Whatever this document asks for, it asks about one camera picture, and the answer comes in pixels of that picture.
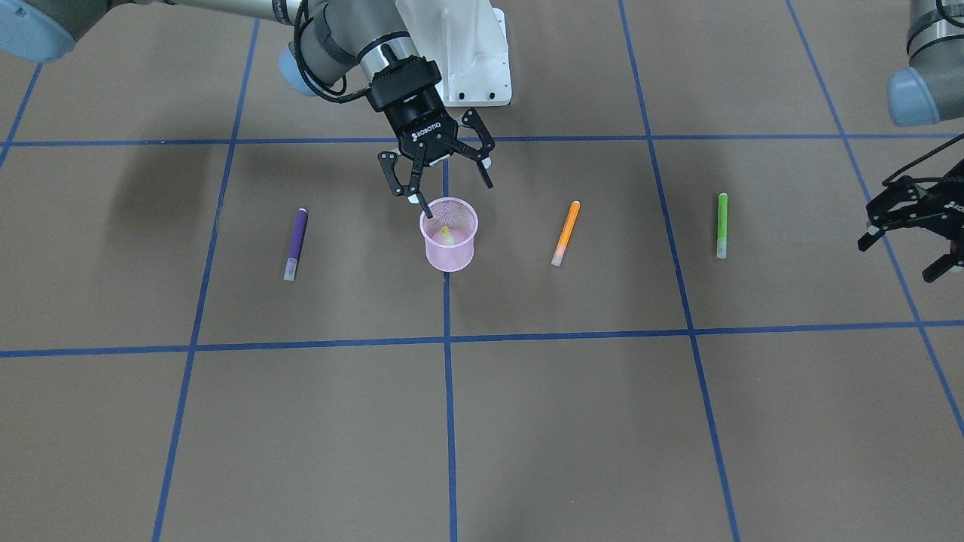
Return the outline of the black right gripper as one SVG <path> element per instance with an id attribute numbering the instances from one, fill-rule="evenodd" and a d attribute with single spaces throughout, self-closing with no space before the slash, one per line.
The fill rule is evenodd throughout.
<path id="1" fill-rule="evenodd" d="M 471 128 L 478 137 L 478 147 L 458 139 L 458 124 L 447 112 L 436 89 L 441 81 L 437 63 L 424 57 L 408 57 L 376 72 L 369 87 L 368 101 L 373 110 L 386 115 L 404 157 L 412 159 L 409 181 L 403 184 L 396 175 L 399 151 L 382 151 L 377 155 L 389 189 L 395 196 L 405 196 L 421 207 L 426 218 L 434 218 L 429 202 L 421 192 L 425 166 L 458 154 L 471 159 L 487 189 L 493 188 L 487 163 L 496 141 L 480 117 L 478 110 L 468 108 L 460 117 L 460 126 Z M 438 138 L 444 135 L 444 145 Z"/>

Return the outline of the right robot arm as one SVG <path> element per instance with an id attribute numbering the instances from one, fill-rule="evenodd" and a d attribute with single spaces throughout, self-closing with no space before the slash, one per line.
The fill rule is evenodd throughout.
<path id="1" fill-rule="evenodd" d="M 461 155 L 478 169 L 486 188 L 496 142 L 478 110 L 449 114 L 438 86 L 447 75 L 437 56 L 414 35 L 420 20 L 400 1 L 190 1 L 206 11 L 272 20 L 292 28 L 279 56 L 285 81 L 302 95 L 345 104 L 365 99 L 388 120 L 397 140 L 379 164 L 393 195 L 433 216 L 420 189 L 424 169 Z"/>

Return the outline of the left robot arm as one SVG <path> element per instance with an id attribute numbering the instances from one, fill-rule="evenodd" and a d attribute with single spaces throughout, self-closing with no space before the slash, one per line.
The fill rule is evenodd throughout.
<path id="1" fill-rule="evenodd" d="M 889 77 L 889 117 L 898 127 L 933 126 L 963 114 L 963 7 L 960 1 L 912 1 L 905 42 L 907 68 Z M 883 189 L 865 206 L 867 230 L 858 241 L 867 251 L 886 233 L 924 229 L 950 243 L 923 269 L 925 282 L 935 282 L 963 265 L 963 163 L 940 176 L 914 178 L 906 171 L 951 145 L 957 135 L 893 172 Z"/>

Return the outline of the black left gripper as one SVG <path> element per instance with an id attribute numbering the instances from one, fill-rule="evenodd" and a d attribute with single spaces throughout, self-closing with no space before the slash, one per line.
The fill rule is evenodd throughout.
<path id="1" fill-rule="evenodd" d="M 868 223 L 857 241 L 867 251 L 888 231 L 924 229 L 949 240 L 950 253 L 937 257 L 922 271 L 930 284 L 957 267 L 962 267 L 962 161 L 942 176 L 913 178 L 900 175 L 883 182 L 882 191 L 866 206 Z"/>

